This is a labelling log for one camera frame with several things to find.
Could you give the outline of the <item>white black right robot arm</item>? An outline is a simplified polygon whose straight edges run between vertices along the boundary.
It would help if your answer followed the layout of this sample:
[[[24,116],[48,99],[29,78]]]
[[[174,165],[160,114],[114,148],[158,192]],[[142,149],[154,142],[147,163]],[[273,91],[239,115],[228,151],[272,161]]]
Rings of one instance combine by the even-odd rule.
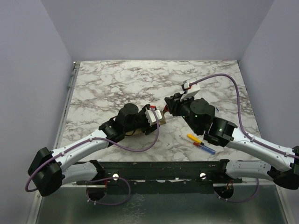
[[[182,94],[165,97],[169,113],[181,116],[196,135],[208,143],[239,150],[257,161],[228,161],[215,170],[215,179],[226,182],[232,178],[259,178],[273,181],[280,187],[299,188],[299,149],[284,148],[261,138],[247,137],[235,123],[215,116],[215,107],[203,98],[181,100]]]

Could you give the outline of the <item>red black utility knife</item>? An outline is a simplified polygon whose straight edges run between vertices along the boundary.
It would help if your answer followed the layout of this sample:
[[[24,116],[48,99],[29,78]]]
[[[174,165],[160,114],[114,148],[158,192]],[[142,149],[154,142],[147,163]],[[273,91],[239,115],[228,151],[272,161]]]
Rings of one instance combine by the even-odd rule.
[[[163,114],[166,114],[167,112],[169,112],[169,108],[168,105],[166,105],[163,109]]]

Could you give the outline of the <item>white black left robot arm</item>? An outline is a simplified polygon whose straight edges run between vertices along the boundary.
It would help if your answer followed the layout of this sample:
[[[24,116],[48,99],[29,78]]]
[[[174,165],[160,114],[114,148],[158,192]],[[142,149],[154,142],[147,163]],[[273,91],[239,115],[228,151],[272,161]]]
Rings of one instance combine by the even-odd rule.
[[[159,131],[162,120],[162,112],[155,106],[145,105],[139,110],[135,104],[125,104],[117,116],[75,143],[53,150],[46,147],[40,149],[28,169],[29,179],[25,190],[37,190],[42,196],[49,196],[61,186],[72,182],[100,183],[103,180],[100,165],[97,162],[79,161],[112,145],[120,147],[119,142],[127,133],[141,131],[148,135]]]

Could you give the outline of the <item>brown cardboard express box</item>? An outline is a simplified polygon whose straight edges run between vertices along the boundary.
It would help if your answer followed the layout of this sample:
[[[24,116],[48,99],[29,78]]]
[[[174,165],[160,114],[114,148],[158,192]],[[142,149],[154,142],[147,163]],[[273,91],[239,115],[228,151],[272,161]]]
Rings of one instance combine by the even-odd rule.
[[[166,123],[166,120],[163,111],[155,110],[154,112],[158,118],[159,125],[164,125]],[[139,133],[149,135],[156,129],[157,129],[157,124],[153,112],[151,110],[145,109],[145,114],[144,116],[141,116],[141,120],[139,121],[139,127],[134,128],[131,131],[126,131],[125,136],[133,136]]]

